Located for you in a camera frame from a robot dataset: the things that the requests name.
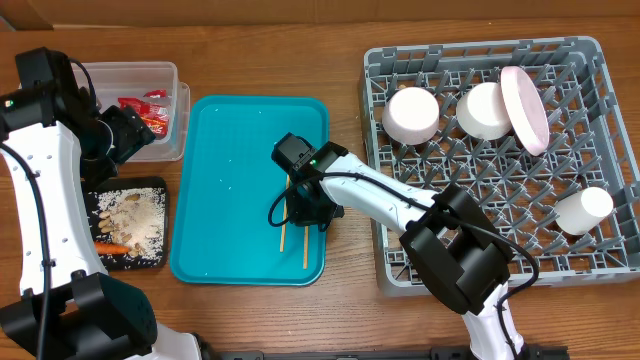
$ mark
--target clear plastic bin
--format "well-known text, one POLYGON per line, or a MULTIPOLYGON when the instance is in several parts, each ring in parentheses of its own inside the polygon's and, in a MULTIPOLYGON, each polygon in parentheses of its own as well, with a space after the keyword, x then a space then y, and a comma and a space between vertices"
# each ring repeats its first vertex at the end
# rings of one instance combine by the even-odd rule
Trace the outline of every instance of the clear plastic bin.
MULTIPOLYGON (((119 106, 118 98, 142 98, 153 90, 167 90, 171 99, 167 135, 143 147, 129 159, 133 162, 176 161, 182 158, 191 107, 189 87, 178 81, 178 70, 170 62, 83 63, 87 68, 102 109, 119 106)), ((73 65, 78 86, 88 87, 82 70, 73 65)))

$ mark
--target pink plate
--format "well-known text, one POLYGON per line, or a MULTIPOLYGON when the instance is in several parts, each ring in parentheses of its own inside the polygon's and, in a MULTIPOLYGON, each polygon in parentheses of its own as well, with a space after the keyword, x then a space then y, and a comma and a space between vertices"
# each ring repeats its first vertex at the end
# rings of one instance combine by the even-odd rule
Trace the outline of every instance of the pink plate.
POLYGON ((518 66, 502 69, 502 97, 509 119, 520 142, 533 156, 542 154, 549 145, 549 124, 536 86, 518 66))

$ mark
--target cable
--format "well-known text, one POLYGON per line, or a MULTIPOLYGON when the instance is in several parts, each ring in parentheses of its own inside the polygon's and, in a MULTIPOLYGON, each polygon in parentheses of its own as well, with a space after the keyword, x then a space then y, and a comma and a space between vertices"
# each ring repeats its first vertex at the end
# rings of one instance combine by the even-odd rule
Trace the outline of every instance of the cable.
MULTIPOLYGON (((363 174, 359 174, 359 173, 350 173, 350 172, 331 172, 331 173, 323 173, 323 174, 319 174, 316 176, 312 176, 308 179, 302 180, 296 184, 290 185, 289 188, 287 188, 285 191, 283 191, 280 195, 278 195, 278 197, 276 198, 276 200, 273 202, 273 204, 271 205, 271 208, 269 209, 269 214, 268 214, 268 221, 269 221, 269 225, 273 226, 273 227, 280 227, 284 224, 286 224, 289 221, 289 216, 287 216, 286 219, 282 220, 279 223, 274 223, 273 222, 273 212, 275 211, 275 208, 278 206, 278 204, 280 203, 280 201, 282 201, 282 199, 287 196, 288 194, 290 194, 291 192, 297 190, 299 187, 308 184, 308 183, 312 183, 315 181, 320 181, 324 178, 328 178, 328 177, 348 177, 348 178, 354 178, 354 179, 358 179, 358 180, 364 180, 366 182, 369 182, 373 185, 378 186, 379 188, 383 189, 384 191, 388 192, 389 194, 397 197, 398 199, 406 202, 407 204, 411 205, 411 206, 415 206, 419 209, 422 209, 424 211, 429 211, 431 208, 423 205, 419 202, 417 202, 414 199, 411 199, 403 194, 401 194, 400 192, 396 191, 395 189, 393 189, 392 187, 376 180, 373 178, 370 178, 366 175, 363 174)), ((511 247, 512 249, 516 250, 520 255, 522 255, 525 259, 527 259, 527 261, 529 262, 529 264, 531 265, 532 268, 532 274, 531 274, 531 278, 529 278, 529 280, 527 280, 526 282, 524 282, 521 285, 516 286, 515 288, 507 291, 507 293, 502 296, 500 299, 498 299, 498 302, 496 303, 496 306, 498 308, 498 319, 500 321, 500 327, 502 328, 502 333, 507 341, 507 344, 509 345, 509 348, 511 349, 511 353, 513 355, 514 359, 518 359, 518 352, 516 351, 515 348, 515 344, 513 343, 513 340, 511 340, 511 337, 509 336, 509 332, 507 331, 507 326, 504 323, 504 316, 502 314, 502 312, 504 311, 504 302, 507 301, 507 299, 509 299, 510 297, 512 297, 513 295, 521 292, 522 290, 532 286, 537 280, 538 280, 538 276, 540 275, 540 268, 538 266, 538 263, 536 262, 536 260, 533 258, 533 256, 531 256, 531 254, 529 254, 529 252, 527 250, 525 250, 523 247, 521 247, 520 245, 516 244, 515 242, 505 238, 502 235, 496 234, 494 232, 491 232, 489 230, 483 229, 479 226, 467 223, 465 221, 459 220, 451 215, 445 214, 445 213, 441 213, 441 212, 434 212, 434 214, 436 214, 437 216, 440 216, 443 219, 449 220, 451 222, 456 223, 458 226, 460 227, 466 227, 467 229, 472 229, 475 231, 479 231, 482 232, 486 235, 489 235, 499 241, 501 241, 502 243, 508 245, 509 247, 511 247)))
POLYGON ((40 188, 36 182, 37 175, 31 171, 31 168, 27 162, 18 154, 15 150, 10 148, 4 143, 0 143, 0 149, 9 154, 15 161, 18 162, 22 170, 29 180, 31 190, 33 191, 33 199, 36 202, 36 210, 38 212, 38 224, 40 225, 40 246, 42 247, 42 267, 44 272, 44 287, 42 290, 42 310, 40 314, 40 329, 38 330, 38 348, 36 352, 37 360, 44 359, 44 345, 47 331, 47 324, 49 322, 49 303, 51 301, 51 257, 49 254, 49 238, 47 237, 47 223, 44 217, 44 205, 42 203, 42 195, 40 194, 40 188))
POLYGON ((87 68, 84 67, 84 65, 82 65, 82 63, 79 60, 76 60, 74 58, 69 58, 69 62, 76 64, 80 70, 82 70, 82 72, 84 73, 84 76, 87 77, 87 83, 89 84, 89 93, 91 94, 91 101, 93 102, 93 107, 96 111, 98 111, 98 97, 96 96, 96 89, 93 87, 93 81, 91 81, 91 76, 89 76, 89 71, 87 71, 87 68))

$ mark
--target wooden surface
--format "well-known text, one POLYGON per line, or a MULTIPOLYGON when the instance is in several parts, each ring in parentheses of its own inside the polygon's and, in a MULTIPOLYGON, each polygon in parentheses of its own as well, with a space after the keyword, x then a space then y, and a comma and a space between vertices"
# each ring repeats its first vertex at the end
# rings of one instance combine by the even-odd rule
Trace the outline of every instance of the wooden surface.
MULTIPOLYGON (((331 139, 364 159, 357 82, 372 47, 565 35, 598 39, 627 130, 640 141, 640 21, 439 21, 119 29, 0 34, 0 93, 15 89, 13 55, 47 46, 81 61, 174 62, 192 102, 208 94, 312 96, 331 114, 331 139)), ((20 233, 11 180, 0 165, 0 306, 18 300, 20 233)), ((173 223, 182 163, 126 165, 125 176, 158 175, 173 223)), ((385 298, 377 289, 369 220, 347 211, 329 230, 322 277, 306 288, 195 286, 169 267, 113 273, 144 290, 159 321, 198 332, 219 350, 266 352, 425 349, 467 344, 460 317, 432 297, 385 298)), ((640 358, 640 282, 536 288, 511 300, 528 342, 568 345, 572 359, 640 358)), ((0 358, 26 353, 0 335, 0 358)))

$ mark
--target black tray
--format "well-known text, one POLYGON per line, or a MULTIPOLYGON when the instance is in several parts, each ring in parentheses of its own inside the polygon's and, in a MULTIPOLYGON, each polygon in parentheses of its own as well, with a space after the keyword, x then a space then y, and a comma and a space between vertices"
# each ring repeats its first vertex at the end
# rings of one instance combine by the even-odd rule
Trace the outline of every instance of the black tray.
POLYGON ((132 258, 128 255, 100 255, 102 264, 109 271, 113 270, 130 270, 130 269, 148 269, 163 266, 167 262, 167 254, 169 253, 167 237, 169 236, 169 192, 167 183, 163 178, 157 176, 144 178, 123 178, 109 179, 96 189, 85 191, 83 189, 84 205, 89 218, 91 230, 91 238, 96 239, 99 235, 103 235, 98 228, 100 218, 98 217, 98 196, 102 193, 114 190, 127 189, 144 189, 159 188, 160 193, 164 194, 164 237, 162 239, 161 254, 158 260, 144 259, 142 256, 132 258))

